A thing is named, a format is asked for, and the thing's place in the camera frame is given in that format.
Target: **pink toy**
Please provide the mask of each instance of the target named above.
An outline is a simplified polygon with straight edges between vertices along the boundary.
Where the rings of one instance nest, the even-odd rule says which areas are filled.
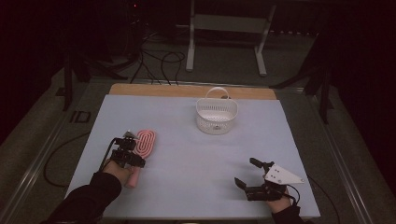
[[[143,159],[147,158],[152,151],[155,140],[155,132],[151,130],[142,130],[137,133],[136,147],[134,153],[141,156]],[[133,173],[125,184],[126,188],[134,188],[137,185],[137,179],[140,173],[140,167],[130,167]]]

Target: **wire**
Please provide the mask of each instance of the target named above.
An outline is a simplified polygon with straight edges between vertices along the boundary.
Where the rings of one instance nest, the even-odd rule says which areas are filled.
[[[113,144],[116,142],[116,140],[117,140],[117,138],[113,138],[113,140],[111,140],[111,142],[110,142],[110,145],[108,145],[106,154],[105,154],[105,156],[103,157],[102,163],[101,163],[100,166],[99,166],[99,172],[102,172],[103,169],[107,166],[107,164],[105,164],[105,161],[106,161],[106,159],[107,159],[108,152],[110,151],[111,147],[112,147]]]
[[[58,187],[58,188],[66,188],[66,187],[69,186],[69,185],[54,183],[54,182],[52,182],[52,181],[48,178],[48,176],[47,176],[47,167],[48,167],[48,165],[49,165],[49,163],[50,163],[50,159],[53,157],[53,155],[54,155],[57,151],[59,151],[59,149],[61,149],[61,148],[64,147],[65,145],[67,145],[67,144],[69,144],[69,143],[71,143],[71,142],[73,142],[73,141],[75,141],[75,140],[77,140],[77,139],[79,139],[79,138],[81,138],[81,137],[83,137],[83,136],[85,136],[85,135],[88,135],[88,134],[90,134],[90,133],[91,133],[91,132],[83,133],[83,134],[81,134],[81,135],[79,135],[79,136],[77,136],[77,137],[74,137],[74,138],[72,138],[72,139],[70,139],[70,140],[68,140],[68,141],[63,142],[63,143],[60,144],[58,147],[56,147],[55,149],[53,149],[53,151],[49,154],[49,157],[47,158],[47,161],[46,161],[46,164],[44,165],[44,170],[43,170],[44,179],[45,179],[49,184],[51,184],[51,185],[54,186],[54,187]]]
[[[320,184],[318,184],[318,182],[315,181],[311,176],[308,175],[308,178],[309,178],[310,180],[312,180],[312,182],[314,182],[315,185],[317,185],[318,188],[320,188],[320,190],[324,193],[324,195],[327,197],[327,199],[329,199],[330,203],[332,204],[332,208],[334,208],[335,214],[337,215],[337,223],[338,223],[338,224],[341,223],[340,215],[338,214],[338,210],[337,210],[337,208],[335,207],[335,204],[334,204],[334,202],[332,201],[332,199],[330,198],[329,194],[328,194],[328,193],[323,189],[323,187],[321,187]]]
[[[291,187],[292,189],[294,189],[297,192],[297,195],[298,195],[298,198],[297,198],[297,201],[296,201],[296,204],[297,204],[300,201],[300,192],[297,190],[297,188],[295,188],[292,185],[287,185],[287,186]]]
[[[154,82],[154,80],[157,80],[157,82],[161,85],[161,82],[160,82],[160,80],[158,79],[158,78],[156,78],[150,71],[149,71],[149,68],[146,66],[146,64],[144,63],[144,60],[143,60],[143,53],[141,54],[141,57],[142,57],[142,59],[141,59],[141,65],[143,66],[143,67],[145,67],[146,68],[146,71],[147,71],[147,75],[148,75],[148,77],[151,79],[151,84]]]
[[[136,71],[134,72],[134,75],[131,78],[131,81],[129,82],[130,84],[134,82],[134,79],[136,78],[137,74],[139,73],[140,69],[142,68],[143,65],[143,53],[140,51],[139,52],[139,66],[137,67]]]
[[[180,71],[181,63],[183,60],[186,58],[185,54],[182,52],[176,52],[176,51],[167,51],[167,50],[149,50],[149,49],[142,49],[143,53],[147,54],[153,59],[159,60],[161,62],[161,72],[163,74],[163,77],[166,79],[169,85],[171,85],[168,76],[165,74],[164,71],[164,64],[165,63],[178,63],[178,68],[177,71],[175,72],[175,82],[178,85],[177,82],[177,76]],[[154,54],[150,52],[164,52],[165,54],[160,58],[158,56],[155,56]],[[166,60],[169,56],[174,55],[177,57],[177,60]]]

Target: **robotic hand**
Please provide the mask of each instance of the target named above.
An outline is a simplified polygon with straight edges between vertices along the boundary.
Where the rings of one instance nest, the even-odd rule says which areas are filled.
[[[276,201],[286,196],[293,200],[293,204],[297,204],[294,197],[285,194],[288,184],[304,183],[299,176],[292,174],[286,169],[275,165],[273,161],[262,162],[254,158],[250,158],[250,163],[264,169],[264,183],[259,187],[247,187],[247,184],[238,178],[235,178],[235,184],[242,189],[248,201]]]
[[[103,158],[99,171],[103,170],[108,152],[113,144],[118,145],[119,147],[112,150],[110,156],[111,160],[115,161],[120,167],[123,168],[125,168],[126,164],[143,168],[146,164],[146,161],[141,156],[133,153],[133,150],[136,146],[136,139],[138,139],[137,136],[135,136],[130,131],[126,132],[123,138],[114,138],[111,141],[110,146],[108,146],[106,155]]]

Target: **table surface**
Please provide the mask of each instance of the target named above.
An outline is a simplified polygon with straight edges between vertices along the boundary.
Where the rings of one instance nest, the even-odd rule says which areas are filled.
[[[263,169],[249,163],[253,157],[274,161],[307,180],[282,106],[272,90],[226,87],[239,106],[235,126],[229,133],[210,135],[199,131],[195,123],[195,103],[210,88],[115,84],[103,101],[68,192],[88,184],[114,137],[122,137],[129,129],[134,133],[151,129],[156,133],[154,149],[136,188],[124,188],[104,217],[270,217],[265,203],[248,202],[233,179],[238,177],[251,187],[263,183]],[[308,181],[293,186],[301,195],[301,216],[319,217]],[[293,189],[290,194],[297,197]]]

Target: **white basket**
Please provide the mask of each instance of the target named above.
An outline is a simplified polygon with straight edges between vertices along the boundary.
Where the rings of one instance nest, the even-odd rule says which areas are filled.
[[[212,91],[225,91],[227,99],[207,98]],[[196,104],[198,128],[209,134],[224,134],[231,130],[234,119],[238,114],[238,104],[230,99],[228,92],[222,87],[210,89],[205,98],[199,99]]]

